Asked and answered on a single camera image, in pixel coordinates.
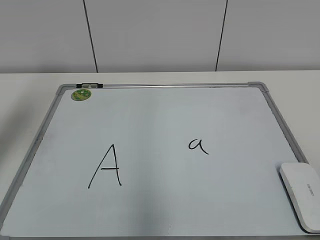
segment table surface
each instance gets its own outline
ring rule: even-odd
[[[320,175],[320,71],[0,74],[0,201],[61,84],[266,84],[309,163]]]

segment white wall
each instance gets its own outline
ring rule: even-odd
[[[227,0],[85,0],[99,72],[214,71]],[[319,70],[319,0],[228,0],[218,71]],[[0,73],[95,72],[82,0],[1,0]]]
[[[99,72],[214,71],[226,0],[86,0]]]
[[[95,72],[81,0],[1,0],[0,73]]]
[[[217,70],[319,70],[319,12],[319,0],[229,0]]]

